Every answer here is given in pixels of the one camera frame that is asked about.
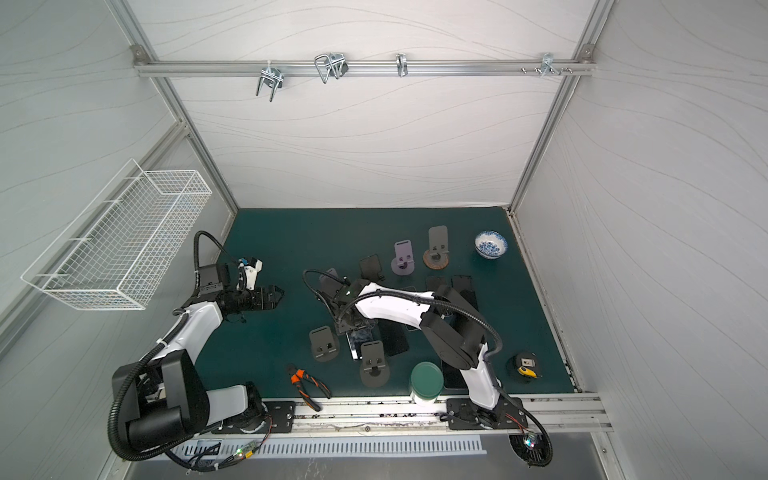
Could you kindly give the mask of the black smartphone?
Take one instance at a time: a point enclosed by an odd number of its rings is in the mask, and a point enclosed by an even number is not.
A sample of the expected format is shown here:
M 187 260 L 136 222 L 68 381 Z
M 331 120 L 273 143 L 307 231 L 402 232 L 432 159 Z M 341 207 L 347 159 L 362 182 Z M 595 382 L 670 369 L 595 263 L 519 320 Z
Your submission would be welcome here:
M 467 384 L 462 376 L 462 371 L 446 363 L 441 362 L 443 384 L 446 390 L 466 390 Z
M 351 357 L 355 361 L 362 358 L 362 345 L 374 341 L 374 335 L 371 329 L 348 331 L 346 333 L 346 338 L 350 347 Z
M 478 301 L 471 276 L 456 275 L 451 279 L 454 290 L 475 310 L 478 309 Z
M 409 343 L 401 324 L 382 320 L 378 325 L 384 353 L 394 357 L 409 350 Z

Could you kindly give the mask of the blue edged smartphone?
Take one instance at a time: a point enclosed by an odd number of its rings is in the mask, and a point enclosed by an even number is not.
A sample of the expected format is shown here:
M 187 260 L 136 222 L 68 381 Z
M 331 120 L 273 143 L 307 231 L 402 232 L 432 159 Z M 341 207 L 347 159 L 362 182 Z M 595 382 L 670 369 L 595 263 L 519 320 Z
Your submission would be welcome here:
M 442 276 L 428 276 L 425 279 L 425 287 L 428 291 L 436 292 L 444 286 L 447 286 L 447 281 Z

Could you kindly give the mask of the brown round phone stand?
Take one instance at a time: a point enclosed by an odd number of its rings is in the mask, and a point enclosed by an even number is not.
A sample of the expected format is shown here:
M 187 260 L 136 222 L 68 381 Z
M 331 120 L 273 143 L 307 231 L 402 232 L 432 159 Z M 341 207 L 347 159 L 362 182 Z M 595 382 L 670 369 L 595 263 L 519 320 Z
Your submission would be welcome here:
M 428 230 L 429 248 L 423 254 L 424 264 L 431 270 L 443 270 L 450 262 L 449 236 L 445 225 L 433 226 Z

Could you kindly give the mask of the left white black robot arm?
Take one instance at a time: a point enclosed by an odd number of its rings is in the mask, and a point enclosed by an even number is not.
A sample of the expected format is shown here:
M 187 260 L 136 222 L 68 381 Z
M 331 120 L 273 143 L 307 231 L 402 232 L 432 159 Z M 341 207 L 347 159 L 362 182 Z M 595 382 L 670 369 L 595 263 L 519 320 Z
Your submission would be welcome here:
M 120 458 L 163 455 L 218 427 L 250 433 L 265 426 L 268 410 L 253 383 L 209 389 L 196 368 L 205 344 L 228 316 L 279 304 L 282 289 L 256 284 L 262 268 L 255 258 L 240 259 L 235 281 L 225 266 L 196 268 L 193 292 L 175 310 L 172 328 L 140 360 L 114 372 L 107 437 Z

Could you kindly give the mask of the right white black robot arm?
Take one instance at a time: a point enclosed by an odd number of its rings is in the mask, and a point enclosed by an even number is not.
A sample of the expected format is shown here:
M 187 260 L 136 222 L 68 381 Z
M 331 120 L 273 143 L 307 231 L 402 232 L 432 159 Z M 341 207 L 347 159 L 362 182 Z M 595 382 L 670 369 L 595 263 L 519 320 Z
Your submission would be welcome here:
M 337 283 L 330 293 L 309 288 L 335 327 L 355 331 L 385 320 L 421 331 L 438 357 L 460 371 L 475 410 L 467 423 L 485 430 L 511 426 L 505 409 L 512 399 L 492 365 L 502 351 L 502 338 L 457 290 L 442 285 L 435 291 L 412 292 L 316 273 Z

